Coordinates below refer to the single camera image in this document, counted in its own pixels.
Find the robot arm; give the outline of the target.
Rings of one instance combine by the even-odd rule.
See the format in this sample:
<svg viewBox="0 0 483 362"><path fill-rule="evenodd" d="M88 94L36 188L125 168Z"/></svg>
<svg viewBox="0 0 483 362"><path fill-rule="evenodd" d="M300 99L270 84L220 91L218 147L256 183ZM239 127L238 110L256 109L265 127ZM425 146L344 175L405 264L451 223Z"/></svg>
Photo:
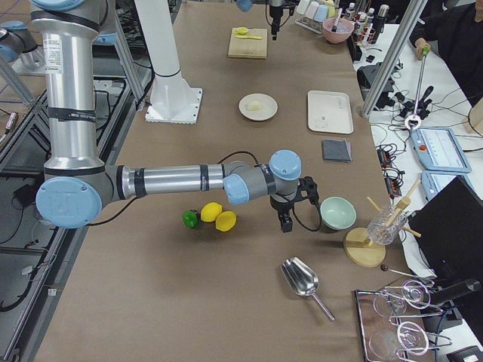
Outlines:
<svg viewBox="0 0 483 362"><path fill-rule="evenodd" d="M108 204L128 198L222 189L231 204L268 196L283 232L297 220L294 205L319 205L317 185L302 176L300 157L275 152L265 164L242 162L161 167L107 166L98 157L92 45L115 16L104 1L33 1L32 22L45 54L51 156L36 207L52 224L90 225Z"/></svg>
<svg viewBox="0 0 483 362"><path fill-rule="evenodd" d="M272 40L276 41L280 28L294 15L295 7L299 4L298 1L290 0L269 0L269 1L252 1L252 0L237 0L236 5L242 12L248 12L255 3L264 3L266 22L270 26L270 33Z"/></svg>

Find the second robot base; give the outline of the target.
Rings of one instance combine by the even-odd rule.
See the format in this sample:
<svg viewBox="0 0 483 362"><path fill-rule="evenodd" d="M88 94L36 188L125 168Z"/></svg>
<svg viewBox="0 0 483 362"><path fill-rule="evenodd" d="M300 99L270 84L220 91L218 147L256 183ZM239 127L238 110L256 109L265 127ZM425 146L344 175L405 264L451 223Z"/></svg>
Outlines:
<svg viewBox="0 0 483 362"><path fill-rule="evenodd" d="M45 74L45 58L26 24L11 20L1 24L1 57L20 75Z"/></svg>

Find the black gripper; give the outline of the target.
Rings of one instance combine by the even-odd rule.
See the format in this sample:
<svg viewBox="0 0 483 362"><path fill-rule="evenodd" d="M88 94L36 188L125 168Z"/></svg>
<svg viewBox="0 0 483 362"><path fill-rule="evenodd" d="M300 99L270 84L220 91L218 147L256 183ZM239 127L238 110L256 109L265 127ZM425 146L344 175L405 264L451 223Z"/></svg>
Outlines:
<svg viewBox="0 0 483 362"><path fill-rule="evenodd" d="M284 11L288 10L288 16L294 14L294 1L290 0L268 0L266 1L266 21L271 26L272 39L278 37L278 27L282 26Z"/></svg>
<svg viewBox="0 0 483 362"><path fill-rule="evenodd" d="M276 192L270 196L269 200L272 208L278 214L282 232L292 232L293 221L290 211L294 209L297 202L308 200L319 211L318 186L310 176L299 178L293 193L283 195L281 192Z"/></svg>

